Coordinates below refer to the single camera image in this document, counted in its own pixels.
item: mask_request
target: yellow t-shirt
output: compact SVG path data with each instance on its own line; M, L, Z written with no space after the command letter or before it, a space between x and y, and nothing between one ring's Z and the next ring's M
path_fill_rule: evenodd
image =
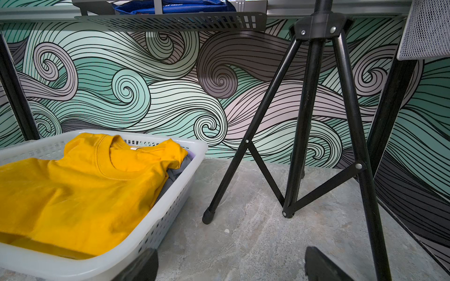
M171 139L137 150L120 136L83 133L61 160L0 166L0 242L85 259L139 224L187 151Z

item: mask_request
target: black metal leg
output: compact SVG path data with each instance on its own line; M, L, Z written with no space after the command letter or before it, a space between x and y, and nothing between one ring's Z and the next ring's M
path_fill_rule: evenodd
M301 90L300 109L298 111L297 128L295 130L294 147L291 154L291 165L289 167L288 185L284 197L283 216L287 216L286 210L297 201L298 189L304 169L306 149L310 132L312 112L314 108L315 93L320 75L320 65L324 52L324 39L315 39L310 42L308 58L306 60L305 79Z
M267 89L264 98L244 135L244 138L242 139L241 144L239 145L236 154L234 155L233 160L231 161L230 166L228 167L228 170L226 171L225 176L223 177L222 182L220 183L219 188L217 189L216 194L211 201L211 204L203 214L203 223L210 224L212 219L214 218L214 213L217 209L217 206L219 205L223 195L225 194L225 191L230 184L231 179L239 166L239 163L245 155L245 152L248 148L248 143L252 141L252 138L255 135L256 130L258 129L258 126L262 121L262 118L267 112L267 109L269 108L270 103L272 102L272 99L274 98L279 86L281 85L284 75L286 74L286 71L288 70L301 44L301 40L295 37L292 38L291 44L286 50L283 60L278 66L278 70L275 73L275 76L270 83L269 88Z
M19 76L14 66L13 58L9 53L8 44L0 33L0 81L8 98L17 123L25 140L39 139L39 131L28 104L27 98L20 85Z
M390 281L391 271L387 259L386 246L384 243L383 228L380 213L378 211L377 197L375 195L375 184L370 168L369 152L364 136L364 129L360 114L358 97L356 95L355 81L348 54L345 33L341 32L338 38L333 38L334 52L336 54L337 68L341 81L342 95L346 107L348 126L350 129L351 142L356 161L362 161L367 169L359 173L358 179L363 199L364 212L367 221L372 255L375 263L375 271L378 281Z
M397 52L392 60L391 69L381 94L377 113L373 118L369 136L367 137L367 147L369 149L370 166L372 167L373 176L375 176L380 165L384 149L391 136L392 128L394 128L398 111L400 110L403 97L408 89L408 84L411 81L416 64L417 60L397 60Z

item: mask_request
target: gray floor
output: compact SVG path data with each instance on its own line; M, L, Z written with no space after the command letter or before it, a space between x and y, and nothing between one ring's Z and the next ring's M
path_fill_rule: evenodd
M292 219L254 162L244 161L210 225L202 223L229 161L206 159L190 198L159 247L157 280L307 280L306 247L321 249L355 281L375 281L365 217L352 179L298 211ZM288 165L268 164L282 189ZM300 196L338 172L308 168ZM394 281L450 280L444 270L380 207ZM36 278L0 268L0 281Z

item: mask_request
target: swirl pattern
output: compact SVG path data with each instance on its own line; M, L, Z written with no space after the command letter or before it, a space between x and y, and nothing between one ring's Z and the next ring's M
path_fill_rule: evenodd
M0 0L0 6L66 0L24 1ZM210 156L229 159L289 45L293 22L270 19L264 33L6 23L3 34L42 137L95 128L197 138L208 143ZM348 34L366 134L402 28L400 20L360 18ZM307 44L299 49L253 138L264 161L290 162L307 50ZM379 198L443 264L450 264L441 254L450 251L449 88L450 59L418 61L375 179ZM21 141L0 86L0 147ZM353 161L333 48L326 44L306 165L344 168Z

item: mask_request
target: white plastic basket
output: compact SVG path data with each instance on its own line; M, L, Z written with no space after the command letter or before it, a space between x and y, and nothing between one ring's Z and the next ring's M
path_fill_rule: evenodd
M61 159L67 142L81 133L120 135L135 146L155 146L169 137L104 130L79 130L0 151L0 165L35 157ZM111 280L145 248L158 248L189 196L193 175L208 145L201 140L172 138L195 157L130 235L100 256L73 260L0 243L0 267L50 280Z

